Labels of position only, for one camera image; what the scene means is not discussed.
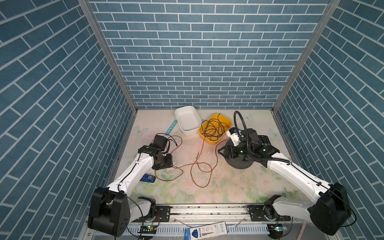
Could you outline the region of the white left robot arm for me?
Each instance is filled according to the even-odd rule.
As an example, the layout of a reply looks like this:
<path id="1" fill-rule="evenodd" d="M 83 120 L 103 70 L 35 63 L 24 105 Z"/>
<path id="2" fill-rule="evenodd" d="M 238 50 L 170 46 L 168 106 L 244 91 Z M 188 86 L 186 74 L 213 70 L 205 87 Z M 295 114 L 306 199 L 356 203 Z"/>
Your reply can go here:
<path id="1" fill-rule="evenodd" d="M 106 187 L 98 187 L 91 197 L 88 228 L 114 237 L 120 237 L 133 221 L 160 221 L 156 200 L 131 198 L 137 184 L 149 170 L 173 166 L 170 146 L 175 139 L 167 134 L 156 134 L 148 146 L 139 148 L 128 168 Z"/>

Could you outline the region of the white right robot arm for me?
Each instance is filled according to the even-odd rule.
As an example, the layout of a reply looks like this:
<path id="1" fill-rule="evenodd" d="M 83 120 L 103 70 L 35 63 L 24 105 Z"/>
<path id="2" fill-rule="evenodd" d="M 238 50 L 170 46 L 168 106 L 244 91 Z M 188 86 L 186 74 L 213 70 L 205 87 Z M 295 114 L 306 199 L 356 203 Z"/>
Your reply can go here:
<path id="1" fill-rule="evenodd" d="M 259 163 L 288 180 L 309 199 L 306 202 L 273 195 L 263 207 L 267 220 L 276 221 L 282 216 L 295 217 L 313 223 L 329 236 L 345 227 L 353 211 L 344 186 L 330 184 L 305 171 L 272 146 L 267 136 L 260 136 L 253 129 L 240 131 L 230 128 L 226 134 L 229 140 L 218 153 L 231 167 L 243 170 L 253 163 Z"/>

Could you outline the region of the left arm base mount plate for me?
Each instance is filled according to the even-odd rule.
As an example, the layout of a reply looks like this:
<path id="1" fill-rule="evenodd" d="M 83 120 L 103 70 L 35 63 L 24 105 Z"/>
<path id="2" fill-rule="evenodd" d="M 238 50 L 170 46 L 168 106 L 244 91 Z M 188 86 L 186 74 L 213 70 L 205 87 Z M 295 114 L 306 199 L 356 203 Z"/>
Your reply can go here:
<path id="1" fill-rule="evenodd" d="M 152 206 L 150 207 L 149 212 L 142 217 L 140 217 L 136 220 L 134 220 L 134 223 L 139 222 L 169 222 L 171 215 L 171 207 L 170 206 Z"/>

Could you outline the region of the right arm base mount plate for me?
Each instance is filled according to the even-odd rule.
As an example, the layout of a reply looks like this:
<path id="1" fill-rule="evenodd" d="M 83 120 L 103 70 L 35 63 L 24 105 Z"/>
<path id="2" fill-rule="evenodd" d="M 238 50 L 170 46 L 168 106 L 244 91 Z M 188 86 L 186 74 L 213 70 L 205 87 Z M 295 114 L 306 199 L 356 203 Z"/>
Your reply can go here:
<path id="1" fill-rule="evenodd" d="M 279 222 L 290 221 L 291 217 L 278 215 L 271 206 L 266 205 L 248 205 L 246 206 L 247 212 L 250 214 L 252 222 Z"/>

